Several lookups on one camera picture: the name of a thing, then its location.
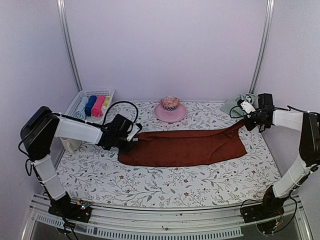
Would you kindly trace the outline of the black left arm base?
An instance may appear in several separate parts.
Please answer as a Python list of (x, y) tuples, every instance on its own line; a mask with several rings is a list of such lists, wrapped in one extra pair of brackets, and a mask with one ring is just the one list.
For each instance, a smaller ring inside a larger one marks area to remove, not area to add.
[(55, 200), (48, 195), (50, 199), (50, 207), (48, 213), (67, 220), (74, 220), (82, 223), (88, 223), (91, 217), (92, 208), (84, 201), (72, 203), (69, 194), (66, 192), (64, 196)]

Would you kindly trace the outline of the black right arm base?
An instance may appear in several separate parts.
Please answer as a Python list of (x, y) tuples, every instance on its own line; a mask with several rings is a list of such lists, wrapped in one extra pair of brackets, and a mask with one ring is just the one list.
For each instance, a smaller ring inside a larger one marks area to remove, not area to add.
[(272, 220), (257, 225), (257, 229), (264, 235), (273, 234), (280, 224), (280, 220), (284, 214), (284, 202), (289, 198), (288, 194), (284, 197), (275, 197), (273, 186), (270, 186), (262, 198), (262, 202), (256, 205), (243, 207), (245, 200), (240, 207), (240, 214), (243, 216), (245, 223), (266, 220), (272, 217), (279, 216), (279, 220)]

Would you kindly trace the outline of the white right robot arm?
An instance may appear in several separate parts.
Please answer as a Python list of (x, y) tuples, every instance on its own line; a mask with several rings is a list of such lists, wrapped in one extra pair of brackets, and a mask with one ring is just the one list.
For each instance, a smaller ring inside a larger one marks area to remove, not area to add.
[(257, 128), (260, 132), (271, 127), (290, 130), (295, 133), (296, 159), (292, 165), (265, 192), (258, 213), (269, 218), (278, 210), (275, 200), (287, 198), (291, 191), (300, 187), (308, 176), (320, 165), (320, 114), (287, 106), (275, 106), (270, 93), (257, 96), (257, 106), (248, 100), (239, 104), (244, 111), (244, 124), (247, 130)]

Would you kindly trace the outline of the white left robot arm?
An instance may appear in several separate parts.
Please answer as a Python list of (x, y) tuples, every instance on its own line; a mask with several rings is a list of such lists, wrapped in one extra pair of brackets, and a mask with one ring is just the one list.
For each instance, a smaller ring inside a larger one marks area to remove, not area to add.
[(97, 145), (104, 150), (117, 148), (129, 152), (142, 125), (117, 114), (105, 124), (97, 124), (71, 116), (52, 112), (47, 106), (40, 107), (20, 130), (20, 146), (33, 164), (39, 182), (48, 195), (55, 200), (55, 209), (63, 216), (74, 213), (74, 205), (66, 200), (67, 195), (51, 159), (55, 139), (74, 140)]

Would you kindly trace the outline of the dark red towel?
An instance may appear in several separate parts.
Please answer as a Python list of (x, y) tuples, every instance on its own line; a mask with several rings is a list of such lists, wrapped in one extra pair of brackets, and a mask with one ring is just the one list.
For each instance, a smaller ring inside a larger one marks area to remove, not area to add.
[(138, 134), (128, 153), (119, 153), (118, 161), (137, 167), (193, 167), (211, 165), (244, 156), (240, 140), (242, 121), (215, 130), (153, 131)]

